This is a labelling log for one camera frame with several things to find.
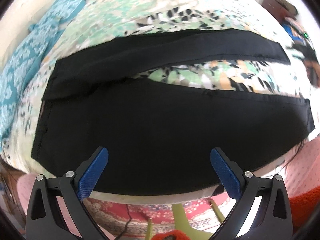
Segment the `teal patterned pillow near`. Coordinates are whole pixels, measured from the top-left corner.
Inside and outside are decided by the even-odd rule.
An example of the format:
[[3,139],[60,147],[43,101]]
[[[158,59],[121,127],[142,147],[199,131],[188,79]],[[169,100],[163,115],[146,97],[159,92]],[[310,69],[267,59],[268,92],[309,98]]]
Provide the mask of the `teal patterned pillow near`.
[[1,139],[9,135],[21,94],[56,41],[58,30],[56,20],[36,25],[6,63],[1,74]]

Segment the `green stool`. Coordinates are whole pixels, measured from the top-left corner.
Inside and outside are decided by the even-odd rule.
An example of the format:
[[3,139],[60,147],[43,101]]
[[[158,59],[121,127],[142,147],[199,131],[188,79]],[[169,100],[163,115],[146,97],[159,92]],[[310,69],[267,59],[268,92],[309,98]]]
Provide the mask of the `green stool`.
[[190,239],[209,239],[225,220],[229,198],[226,194],[159,208],[148,214],[145,239],[158,233],[180,230]]

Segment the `pile of clothes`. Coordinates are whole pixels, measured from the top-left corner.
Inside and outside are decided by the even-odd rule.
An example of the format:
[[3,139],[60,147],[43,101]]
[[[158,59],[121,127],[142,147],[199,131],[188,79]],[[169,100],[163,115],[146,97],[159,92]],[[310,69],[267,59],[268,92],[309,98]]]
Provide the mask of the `pile of clothes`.
[[290,17],[285,17],[281,25],[295,43],[313,48],[308,33],[297,21]]

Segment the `floral leaf bedsheet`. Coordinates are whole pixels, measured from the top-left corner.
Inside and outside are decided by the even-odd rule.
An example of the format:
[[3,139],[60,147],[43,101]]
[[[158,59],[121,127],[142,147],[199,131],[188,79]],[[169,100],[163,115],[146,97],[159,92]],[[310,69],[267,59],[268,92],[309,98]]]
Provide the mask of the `floral leaf bedsheet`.
[[[1,67],[4,68],[27,36],[51,11],[57,0],[15,0],[1,20]],[[240,29],[255,32],[281,44],[291,42],[280,24],[254,0],[84,0],[68,20],[61,20],[58,38],[35,67],[16,101],[16,112],[5,117],[9,131],[1,141],[1,158],[24,173],[44,173],[31,158],[31,148],[40,112],[41,99],[55,62],[90,46],[115,37],[169,32],[184,29]],[[313,125],[306,134],[313,139],[319,131],[319,91],[311,87],[293,53],[293,70],[276,71],[260,63],[207,63],[198,67],[158,69],[147,74],[153,81],[195,88],[230,89],[242,85],[252,93],[277,94],[309,99]]]

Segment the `teal patterned pillow far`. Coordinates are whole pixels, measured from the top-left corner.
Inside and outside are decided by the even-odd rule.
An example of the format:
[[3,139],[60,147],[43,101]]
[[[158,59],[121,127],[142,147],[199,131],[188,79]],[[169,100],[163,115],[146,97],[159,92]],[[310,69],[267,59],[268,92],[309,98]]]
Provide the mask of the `teal patterned pillow far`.
[[56,0],[39,22],[29,27],[30,34],[45,41],[58,39],[63,25],[71,22],[85,6],[86,0]]

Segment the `teal patterned pillow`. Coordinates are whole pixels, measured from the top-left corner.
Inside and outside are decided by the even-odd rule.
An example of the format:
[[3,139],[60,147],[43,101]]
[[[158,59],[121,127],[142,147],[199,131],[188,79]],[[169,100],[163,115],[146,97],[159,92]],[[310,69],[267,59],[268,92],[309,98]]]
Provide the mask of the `teal patterned pillow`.
[[9,135],[21,94],[56,41],[58,30],[56,20],[36,25],[6,63],[1,74],[1,139]]
[[56,0],[39,22],[29,27],[30,34],[45,41],[58,39],[63,25],[71,22],[85,6],[86,0]]

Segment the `black pants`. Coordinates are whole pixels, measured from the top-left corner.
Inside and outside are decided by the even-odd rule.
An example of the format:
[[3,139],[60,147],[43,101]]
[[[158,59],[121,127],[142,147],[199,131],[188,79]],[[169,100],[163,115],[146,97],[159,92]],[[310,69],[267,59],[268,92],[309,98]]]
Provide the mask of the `black pants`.
[[184,30],[115,38],[56,62],[42,98],[31,157],[61,176],[103,146],[109,161],[95,191],[176,194],[218,183],[209,161],[215,147],[243,169],[257,170],[314,130],[307,99],[136,78],[159,67],[211,60],[292,67],[280,44],[250,31]]

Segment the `brown wooden cabinet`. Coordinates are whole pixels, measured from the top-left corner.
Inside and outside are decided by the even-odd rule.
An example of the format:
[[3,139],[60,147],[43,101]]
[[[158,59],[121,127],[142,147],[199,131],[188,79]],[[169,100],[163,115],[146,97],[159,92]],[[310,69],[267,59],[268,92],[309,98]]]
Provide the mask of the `brown wooden cabinet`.
[[298,10],[287,0],[263,0],[261,6],[265,8],[279,23],[285,18],[297,19]]

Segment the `pink dotted garment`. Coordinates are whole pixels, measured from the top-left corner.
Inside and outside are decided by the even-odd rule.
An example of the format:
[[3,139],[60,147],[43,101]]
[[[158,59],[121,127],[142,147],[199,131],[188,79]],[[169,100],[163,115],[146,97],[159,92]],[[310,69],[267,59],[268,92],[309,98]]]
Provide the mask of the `pink dotted garment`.
[[[319,186],[319,138],[306,142],[279,172],[284,178],[289,198]],[[105,229],[102,230],[111,239],[116,237]]]

